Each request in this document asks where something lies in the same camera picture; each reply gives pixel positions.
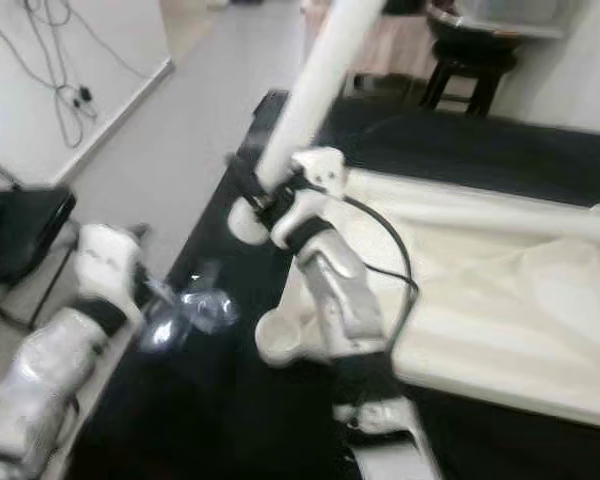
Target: table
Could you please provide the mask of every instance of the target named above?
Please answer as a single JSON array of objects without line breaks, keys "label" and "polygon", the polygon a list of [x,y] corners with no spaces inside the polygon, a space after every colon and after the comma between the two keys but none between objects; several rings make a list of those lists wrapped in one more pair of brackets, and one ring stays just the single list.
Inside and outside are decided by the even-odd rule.
[{"label": "table", "polygon": [[[258,158],[285,100],[271,93],[256,109],[242,156]],[[316,142],[378,172],[600,202],[600,135],[339,100]],[[272,370],[257,355],[255,322],[277,304],[290,258],[231,236],[226,217],[236,197],[225,175],[169,282],[182,288],[205,260],[220,259],[219,286],[237,301],[241,320],[166,356],[132,343],[80,436],[71,478],[356,478],[341,461],[329,371],[309,363]],[[600,428],[404,390],[448,480],[600,479]]]}]

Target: black strap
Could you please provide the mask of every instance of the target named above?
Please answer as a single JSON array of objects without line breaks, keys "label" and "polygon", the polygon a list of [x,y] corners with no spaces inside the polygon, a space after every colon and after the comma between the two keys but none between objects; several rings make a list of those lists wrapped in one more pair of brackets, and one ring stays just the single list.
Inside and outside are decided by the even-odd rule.
[{"label": "black strap", "polygon": [[311,217],[298,225],[284,241],[289,246],[291,253],[296,255],[312,237],[333,228],[333,225],[326,220],[320,217]]},{"label": "black strap", "polygon": [[249,205],[259,213],[271,202],[271,198],[262,188],[258,177],[246,162],[238,155],[229,155],[227,157],[227,166],[229,172],[240,189],[240,194],[249,202]]},{"label": "black strap", "polygon": [[77,298],[69,308],[91,318],[109,338],[113,337],[127,321],[127,316],[122,310],[100,298]]}]

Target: baseboard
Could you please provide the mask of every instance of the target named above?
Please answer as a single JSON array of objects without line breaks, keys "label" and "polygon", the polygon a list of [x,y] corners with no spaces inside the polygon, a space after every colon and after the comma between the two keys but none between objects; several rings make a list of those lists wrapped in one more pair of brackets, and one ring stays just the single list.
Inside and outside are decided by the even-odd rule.
[{"label": "baseboard", "polygon": [[52,184],[69,183],[93,160],[95,153],[124,125],[127,118],[142,104],[142,102],[160,85],[160,83],[175,70],[171,58],[165,60],[156,74],[138,90],[138,92],[120,108],[114,117],[105,123],[88,146],[80,152],[67,166],[65,166],[55,178]]}]

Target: stool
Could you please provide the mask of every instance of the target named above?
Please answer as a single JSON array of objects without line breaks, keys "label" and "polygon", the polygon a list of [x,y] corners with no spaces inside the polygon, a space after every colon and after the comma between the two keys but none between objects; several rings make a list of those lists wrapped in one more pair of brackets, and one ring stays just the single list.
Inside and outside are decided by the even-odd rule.
[{"label": "stool", "polygon": [[16,318],[4,304],[18,285],[42,264],[63,226],[71,223],[69,215],[76,199],[65,186],[25,188],[2,168],[0,186],[0,287],[4,288],[0,295],[0,319],[30,332],[36,328],[36,320],[69,261],[75,239],[67,244],[60,265],[27,321]]},{"label": "stool", "polygon": [[[435,110],[440,100],[468,103],[466,115],[486,117],[502,76],[513,70],[517,59],[511,50],[477,48],[438,40],[433,47],[438,64],[427,83],[420,106]],[[470,98],[444,95],[452,76],[475,78],[476,88]]]}]

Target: white pole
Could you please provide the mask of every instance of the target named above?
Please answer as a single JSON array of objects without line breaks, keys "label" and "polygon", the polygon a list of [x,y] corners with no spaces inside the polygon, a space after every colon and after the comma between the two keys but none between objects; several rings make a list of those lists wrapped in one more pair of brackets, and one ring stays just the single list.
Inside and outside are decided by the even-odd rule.
[{"label": "white pole", "polygon": [[[266,190],[273,190],[287,178],[291,155],[311,144],[385,2],[334,0],[326,24],[258,163],[256,174]],[[229,226],[238,238],[248,243],[264,239],[264,231],[255,224],[244,201],[234,205]]]}]

